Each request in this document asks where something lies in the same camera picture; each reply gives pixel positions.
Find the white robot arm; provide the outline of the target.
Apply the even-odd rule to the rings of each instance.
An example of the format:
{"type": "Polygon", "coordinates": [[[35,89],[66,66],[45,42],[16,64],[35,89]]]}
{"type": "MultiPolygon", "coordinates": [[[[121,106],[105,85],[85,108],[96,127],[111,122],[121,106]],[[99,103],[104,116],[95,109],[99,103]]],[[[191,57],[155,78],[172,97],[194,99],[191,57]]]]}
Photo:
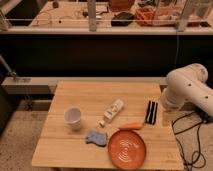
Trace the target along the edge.
{"type": "Polygon", "coordinates": [[[160,97],[162,106],[167,111],[179,110],[188,101],[213,117],[213,89],[206,85],[207,79],[208,71],[199,63],[170,71],[160,97]]]}

